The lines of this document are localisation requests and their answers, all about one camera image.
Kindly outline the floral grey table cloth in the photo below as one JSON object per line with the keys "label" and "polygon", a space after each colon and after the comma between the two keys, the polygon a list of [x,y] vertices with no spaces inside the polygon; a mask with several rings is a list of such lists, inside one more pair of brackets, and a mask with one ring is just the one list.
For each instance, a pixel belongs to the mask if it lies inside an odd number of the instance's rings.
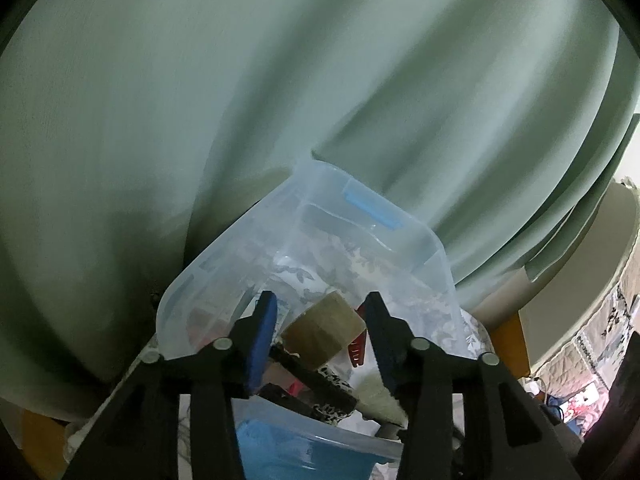
{"label": "floral grey table cloth", "polygon": [[[479,356],[480,350],[492,350],[494,348],[485,326],[477,318],[474,318],[473,315],[470,315],[466,311],[462,311],[462,327],[463,341],[466,345],[466,350],[469,351],[471,356]],[[128,370],[126,370],[122,379],[117,383],[110,395],[102,402],[94,414],[83,424],[80,422],[72,422],[66,427],[63,457],[67,465],[69,465],[73,460],[78,448],[80,448],[82,442],[85,441],[87,434],[108,407],[108,404],[111,403],[111,400],[114,399],[122,386],[125,385],[125,382],[136,370],[138,365],[146,362],[155,362],[159,357],[160,350],[158,350],[157,334],[154,334],[146,342],[146,345],[131,362],[130,367],[128,367]]]}

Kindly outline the quilted beige bed cover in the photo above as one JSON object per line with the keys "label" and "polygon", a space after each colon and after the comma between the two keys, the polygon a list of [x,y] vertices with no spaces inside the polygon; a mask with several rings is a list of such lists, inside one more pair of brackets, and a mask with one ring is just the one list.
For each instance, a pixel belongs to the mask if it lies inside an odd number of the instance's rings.
{"label": "quilted beige bed cover", "polygon": [[532,366],[532,375],[557,398],[570,398],[590,384],[608,390],[638,321],[639,246],[634,245],[586,318],[561,338],[550,356]]}

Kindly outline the black white patterned item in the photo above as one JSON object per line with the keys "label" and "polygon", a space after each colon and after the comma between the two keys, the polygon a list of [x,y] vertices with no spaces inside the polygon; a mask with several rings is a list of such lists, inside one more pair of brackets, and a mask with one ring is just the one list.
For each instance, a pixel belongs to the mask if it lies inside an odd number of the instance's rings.
{"label": "black white patterned item", "polygon": [[326,366],[307,370],[299,357],[287,352],[282,344],[273,344],[269,356],[310,391],[314,397],[311,409],[316,419],[336,425],[356,411],[358,399],[352,388]]}

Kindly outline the gold brown small box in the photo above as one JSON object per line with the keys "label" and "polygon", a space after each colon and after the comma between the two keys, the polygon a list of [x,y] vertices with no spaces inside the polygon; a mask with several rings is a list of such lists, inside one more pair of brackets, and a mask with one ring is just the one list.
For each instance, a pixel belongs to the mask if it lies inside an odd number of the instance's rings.
{"label": "gold brown small box", "polygon": [[345,350],[366,329],[346,300],[331,292],[299,315],[280,336],[288,353],[307,370],[318,370]]}

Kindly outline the clear plastic storage bin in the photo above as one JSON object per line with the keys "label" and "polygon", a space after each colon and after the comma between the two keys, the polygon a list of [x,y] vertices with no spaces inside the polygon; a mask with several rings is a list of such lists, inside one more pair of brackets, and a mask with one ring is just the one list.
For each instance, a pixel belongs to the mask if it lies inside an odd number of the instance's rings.
{"label": "clear plastic storage bin", "polygon": [[[160,353],[182,358],[226,336],[265,290],[278,300],[278,333],[331,292],[352,307],[378,292],[416,336],[454,356],[470,356],[450,266],[435,233],[326,162],[297,169],[169,285],[156,316]],[[235,401],[233,411],[236,429],[257,419],[384,458],[370,478],[386,478],[399,464],[400,443],[378,438],[357,415],[331,426],[257,396]]]}

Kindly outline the green curtain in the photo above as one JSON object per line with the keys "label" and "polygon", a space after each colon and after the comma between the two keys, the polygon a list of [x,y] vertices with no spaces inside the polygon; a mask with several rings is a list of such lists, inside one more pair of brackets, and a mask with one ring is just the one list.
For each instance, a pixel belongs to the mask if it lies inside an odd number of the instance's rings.
{"label": "green curtain", "polygon": [[1,0],[2,400],[90,416],[308,157],[430,226],[488,321],[585,225],[638,101],[605,0]]}

